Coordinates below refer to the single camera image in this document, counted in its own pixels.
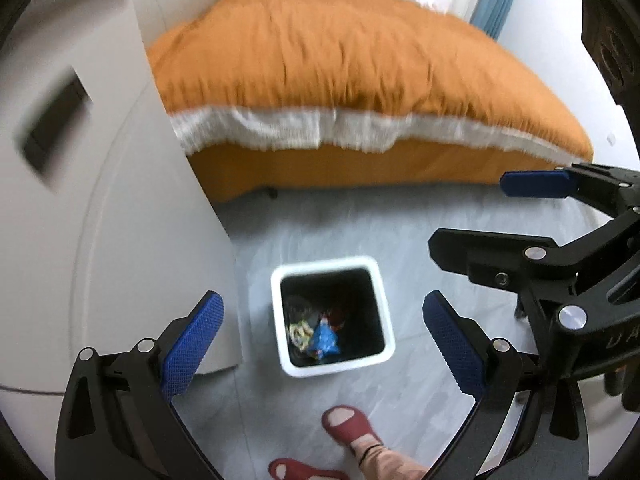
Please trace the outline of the red slipper left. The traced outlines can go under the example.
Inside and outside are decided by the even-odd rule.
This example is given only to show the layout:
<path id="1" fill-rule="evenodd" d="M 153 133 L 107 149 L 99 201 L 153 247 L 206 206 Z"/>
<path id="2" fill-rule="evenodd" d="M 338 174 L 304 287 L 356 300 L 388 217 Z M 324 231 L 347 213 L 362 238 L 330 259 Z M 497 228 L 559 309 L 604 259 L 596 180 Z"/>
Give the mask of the red slipper left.
<path id="1" fill-rule="evenodd" d="M 343 471 L 325 470 L 311 467 L 299 460 L 277 458 L 268 467 L 270 477 L 274 480 L 348 480 Z"/>

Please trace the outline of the orange bed cover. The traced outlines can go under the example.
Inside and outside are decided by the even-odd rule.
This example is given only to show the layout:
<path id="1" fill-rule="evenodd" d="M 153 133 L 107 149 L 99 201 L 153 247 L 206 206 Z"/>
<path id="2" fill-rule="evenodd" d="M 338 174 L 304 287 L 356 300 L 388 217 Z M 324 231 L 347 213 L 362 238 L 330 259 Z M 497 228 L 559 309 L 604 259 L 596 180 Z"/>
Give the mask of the orange bed cover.
<path id="1" fill-rule="evenodd" d="M 494 184 L 593 158 L 525 64 L 410 0 L 217 0 L 148 58 L 214 203 L 258 188 Z"/>

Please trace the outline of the blue plastic wrapper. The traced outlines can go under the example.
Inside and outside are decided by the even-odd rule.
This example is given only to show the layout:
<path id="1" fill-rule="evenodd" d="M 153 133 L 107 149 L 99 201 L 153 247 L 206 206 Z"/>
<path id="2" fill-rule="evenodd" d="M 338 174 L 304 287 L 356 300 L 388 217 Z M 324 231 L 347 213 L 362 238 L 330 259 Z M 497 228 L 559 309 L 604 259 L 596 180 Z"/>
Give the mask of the blue plastic wrapper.
<path id="1" fill-rule="evenodd" d="M 337 334 L 326 318 L 322 318 L 314 330 L 306 353 L 316 360 L 322 360 L 327 356 L 337 356 L 341 353 Z"/>

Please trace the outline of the white trash bin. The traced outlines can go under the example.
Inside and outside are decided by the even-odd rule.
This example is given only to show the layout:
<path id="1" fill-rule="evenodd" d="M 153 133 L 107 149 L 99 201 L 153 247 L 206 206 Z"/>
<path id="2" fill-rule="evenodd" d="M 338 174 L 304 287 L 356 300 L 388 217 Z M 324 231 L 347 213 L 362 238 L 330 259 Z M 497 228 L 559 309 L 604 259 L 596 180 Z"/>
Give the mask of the white trash bin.
<path id="1" fill-rule="evenodd" d="M 274 330 L 280 365 L 294 378 L 329 375 L 388 361 L 396 349 L 382 275 L 369 256 L 278 266 L 271 274 Z M 316 360 L 288 340 L 288 324 L 315 330 L 326 318 L 341 353 Z"/>

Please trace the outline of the white cabinet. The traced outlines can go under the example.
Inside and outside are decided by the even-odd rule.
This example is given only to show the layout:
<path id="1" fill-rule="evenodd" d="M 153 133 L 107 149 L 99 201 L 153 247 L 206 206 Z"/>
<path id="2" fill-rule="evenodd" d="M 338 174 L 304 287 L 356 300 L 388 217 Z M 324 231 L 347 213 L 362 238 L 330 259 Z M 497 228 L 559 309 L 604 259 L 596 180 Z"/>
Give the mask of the white cabinet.
<path id="1" fill-rule="evenodd" d="M 231 240 L 160 102 L 140 4 L 32 0 L 1 49 L 1 388 L 60 396 L 77 353 L 130 349 L 204 292 L 200 372 L 240 364 Z"/>

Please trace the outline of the red slipper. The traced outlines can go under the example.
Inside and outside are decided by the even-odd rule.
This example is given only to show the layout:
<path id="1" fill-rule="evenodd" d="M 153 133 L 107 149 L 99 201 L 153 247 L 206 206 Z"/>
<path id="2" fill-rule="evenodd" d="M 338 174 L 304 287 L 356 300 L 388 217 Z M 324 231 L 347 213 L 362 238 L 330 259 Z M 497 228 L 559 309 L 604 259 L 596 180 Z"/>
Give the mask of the red slipper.
<path id="1" fill-rule="evenodd" d="M 338 444 L 349 448 L 358 460 L 366 456 L 371 448 L 383 444 L 367 416 L 353 406 L 329 408 L 322 414 L 321 423 L 326 433 Z"/>
<path id="2" fill-rule="evenodd" d="M 348 480 L 343 471 L 325 470 L 311 467 L 299 460 L 277 458 L 268 467 L 270 477 L 274 480 Z"/>

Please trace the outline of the noodle wrapper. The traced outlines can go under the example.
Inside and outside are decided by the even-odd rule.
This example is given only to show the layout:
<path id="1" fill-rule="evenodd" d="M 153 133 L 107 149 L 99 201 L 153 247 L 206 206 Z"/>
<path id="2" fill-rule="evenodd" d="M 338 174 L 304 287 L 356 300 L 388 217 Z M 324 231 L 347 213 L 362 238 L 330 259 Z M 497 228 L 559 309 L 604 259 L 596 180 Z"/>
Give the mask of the noodle wrapper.
<path id="1" fill-rule="evenodd" d="M 314 336 L 314 329 L 306 320 L 288 324 L 288 340 L 299 351 L 306 352 L 311 339 Z"/>

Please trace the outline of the red slipper right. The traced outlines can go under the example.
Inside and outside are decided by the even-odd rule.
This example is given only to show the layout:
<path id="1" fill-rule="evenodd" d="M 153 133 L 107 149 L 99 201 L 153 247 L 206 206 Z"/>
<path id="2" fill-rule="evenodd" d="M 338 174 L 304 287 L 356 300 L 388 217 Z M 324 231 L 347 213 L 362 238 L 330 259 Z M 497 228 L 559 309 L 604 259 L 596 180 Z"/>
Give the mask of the red slipper right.
<path id="1" fill-rule="evenodd" d="M 358 460 L 366 456 L 371 448 L 383 444 L 367 416 L 353 406 L 329 408 L 322 414 L 321 423 L 326 433 L 338 444 L 349 448 Z"/>

